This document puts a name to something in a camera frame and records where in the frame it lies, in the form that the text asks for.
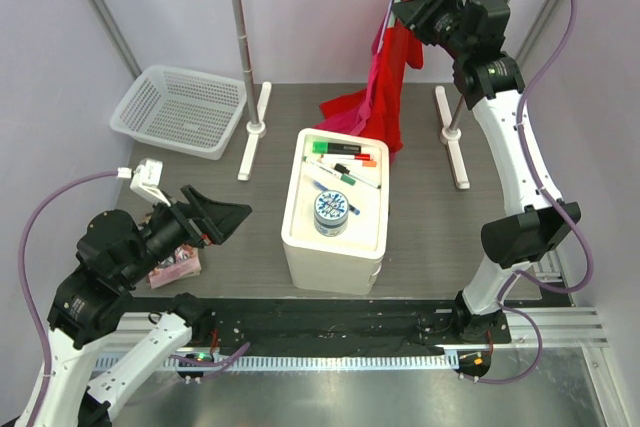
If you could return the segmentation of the red t shirt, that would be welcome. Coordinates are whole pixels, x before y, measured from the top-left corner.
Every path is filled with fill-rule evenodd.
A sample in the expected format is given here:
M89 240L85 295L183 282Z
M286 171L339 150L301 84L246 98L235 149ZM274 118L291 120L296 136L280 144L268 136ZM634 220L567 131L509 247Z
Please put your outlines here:
M358 135L384 142L391 160L403 148L400 118L405 70L420 70L423 66L423 45L391 15L384 38L372 115Z

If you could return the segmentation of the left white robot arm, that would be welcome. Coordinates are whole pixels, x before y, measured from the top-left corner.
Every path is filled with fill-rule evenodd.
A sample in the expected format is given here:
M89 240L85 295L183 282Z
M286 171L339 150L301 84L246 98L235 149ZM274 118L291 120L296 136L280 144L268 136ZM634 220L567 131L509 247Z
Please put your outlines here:
M94 217L77 243L78 267L58 286L44 332L44 363L14 426L109 426L123 404L178 348L205 344L212 309L177 295L156 326L114 367L92 378L140 282L177 248L220 245L252 209L213 201L186 185L183 201L159 202L144 227L123 210Z

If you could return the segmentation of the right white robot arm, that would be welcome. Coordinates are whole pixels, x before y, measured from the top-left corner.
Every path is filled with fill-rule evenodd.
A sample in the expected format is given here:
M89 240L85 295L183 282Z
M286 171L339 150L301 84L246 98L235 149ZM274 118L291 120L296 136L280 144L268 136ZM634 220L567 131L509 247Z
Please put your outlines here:
M501 182L505 215L481 229L483 260L455 299L451 327L465 342L481 342L500 325L508 279L541 260L581 217L575 202L542 177L547 169L520 106L525 83L502 46L508 0L405 0L396 18L425 45L453 60L454 84L488 142Z

